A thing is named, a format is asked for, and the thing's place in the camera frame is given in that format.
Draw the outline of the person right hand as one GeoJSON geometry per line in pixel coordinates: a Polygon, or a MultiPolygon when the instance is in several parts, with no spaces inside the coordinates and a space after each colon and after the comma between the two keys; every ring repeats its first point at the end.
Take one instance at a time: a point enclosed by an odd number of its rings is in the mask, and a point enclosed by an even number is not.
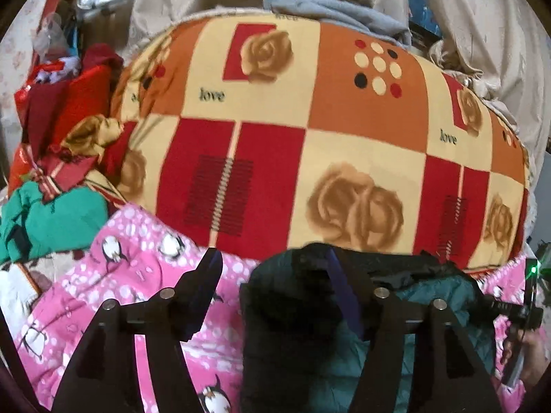
{"type": "Polygon", "coordinates": [[[508,363],[513,353],[513,347],[517,342],[525,348],[525,360],[520,379],[528,392],[537,385],[543,376],[549,360],[546,358],[544,340],[539,332],[518,330],[516,338],[509,334],[509,337],[504,340],[501,363],[508,363]]]}

